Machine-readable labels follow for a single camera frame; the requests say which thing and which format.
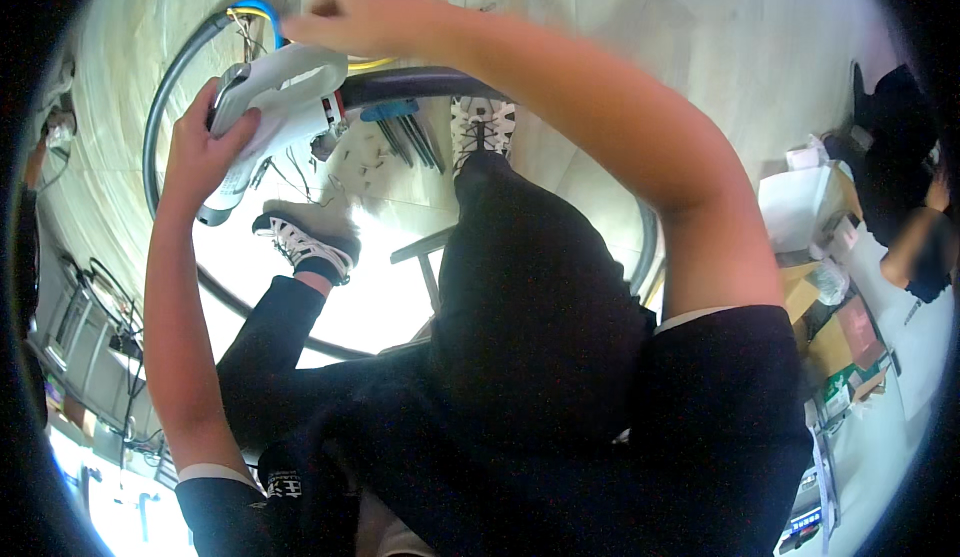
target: white sleeve trim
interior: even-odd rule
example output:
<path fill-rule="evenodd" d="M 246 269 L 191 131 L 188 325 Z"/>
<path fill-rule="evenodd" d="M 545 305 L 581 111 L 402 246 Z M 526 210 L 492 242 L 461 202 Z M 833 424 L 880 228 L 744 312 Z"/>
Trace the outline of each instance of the white sleeve trim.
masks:
<path fill-rule="evenodd" d="M 186 482 L 186 480 L 192 479 L 236 480 L 237 482 L 243 482 L 252 488 L 256 488 L 257 491 L 260 490 L 257 488 L 257 484 L 254 484 L 254 481 L 246 477 L 246 475 L 217 463 L 195 463 L 192 466 L 184 467 L 180 470 L 177 478 L 179 478 L 180 482 Z"/>
<path fill-rule="evenodd" d="M 665 322 L 661 323 L 654 329 L 654 335 L 658 335 L 665 330 L 670 330 L 671 328 L 677 328 L 682 324 L 692 322 L 695 319 L 704 317 L 705 315 L 711 315 L 713 313 L 719 313 L 720 311 L 732 310 L 733 306 L 729 307 L 707 307 L 706 309 L 697 309 L 695 311 L 687 311 L 686 313 L 680 313 L 675 315 Z"/>

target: blue cable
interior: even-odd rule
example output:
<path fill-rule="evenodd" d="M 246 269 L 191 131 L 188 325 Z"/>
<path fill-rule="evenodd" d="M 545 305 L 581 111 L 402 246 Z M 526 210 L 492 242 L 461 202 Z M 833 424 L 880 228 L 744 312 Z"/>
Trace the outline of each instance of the blue cable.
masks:
<path fill-rule="evenodd" d="M 239 0 L 230 5 L 230 7 L 252 7 L 267 14 L 267 16 L 270 17 L 270 26 L 273 28 L 273 48 L 279 49 L 283 47 L 284 40 L 281 35 L 281 17 L 273 5 L 265 0 Z"/>

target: hand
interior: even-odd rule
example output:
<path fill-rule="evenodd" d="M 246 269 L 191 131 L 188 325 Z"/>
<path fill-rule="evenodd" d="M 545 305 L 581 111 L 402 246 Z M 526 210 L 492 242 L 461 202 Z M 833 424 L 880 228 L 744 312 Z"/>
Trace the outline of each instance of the hand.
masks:
<path fill-rule="evenodd" d="M 431 23 L 449 9 L 442 0 L 311 0 L 287 17 L 283 36 L 362 57 L 410 57 Z"/>
<path fill-rule="evenodd" d="M 938 212 L 944 211 L 951 203 L 951 189 L 947 183 L 947 168 L 938 167 L 937 173 L 926 191 L 926 206 Z"/>
<path fill-rule="evenodd" d="M 157 216 L 176 214 L 193 218 L 207 197 L 217 190 L 227 170 L 260 124 L 260 109 L 249 108 L 223 137 L 207 129 L 207 113 L 217 94 L 217 78 L 199 90 L 183 117 L 174 123 L 170 158 L 163 180 Z"/>

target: forearm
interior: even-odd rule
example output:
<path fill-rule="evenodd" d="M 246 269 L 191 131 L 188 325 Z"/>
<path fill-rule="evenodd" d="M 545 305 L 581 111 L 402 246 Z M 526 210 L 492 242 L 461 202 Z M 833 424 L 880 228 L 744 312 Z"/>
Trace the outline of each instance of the forearm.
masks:
<path fill-rule="evenodd" d="M 150 398 L 178 469 L 197 460 L 194 439 L 234 443 L 227 426 L 197 283 L 193 218 L 161 203 L 150 238 L 144 293 L 144 366 Z M 221 465 L 245 472 L 233 452 Z"/>
<path fill-rule="evenodd" d="M 510 95 L 661 215 L 716 201 L 756 204 L 724 134 L 629 61 L 586 40 L 480 11 L 438 10 L 430 29 L 418 53 Z"/>
<path fill-rule="evenodd" d="M 924 250 L 927 238 L 940 217 L 946 216 L 927 206 L 913 212 L 880 262 L 880 272 L 887 281 L 896 287 L 906 288 L 913 275 L 913 264 Z"/>

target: handheld scanner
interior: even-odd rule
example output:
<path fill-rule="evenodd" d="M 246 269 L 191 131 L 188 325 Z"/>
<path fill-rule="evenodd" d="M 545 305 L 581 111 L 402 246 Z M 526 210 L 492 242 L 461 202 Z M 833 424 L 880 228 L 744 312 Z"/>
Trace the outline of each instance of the handheld scanner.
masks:
<path fill-rule="evenodd" d="M 220 186 L 203 201 L 197 220 L 207 226 L 223 224 L 264 160 L 291 143 L 329 131 L 330 124 L 340 120 L 333 93 L 346 79 L 346 55 L 305 44 L 288 44 L 223 72 L 206 119 L 210 134 L 221 138 L 251 107 L 260 109 L 260 126 Z"/>

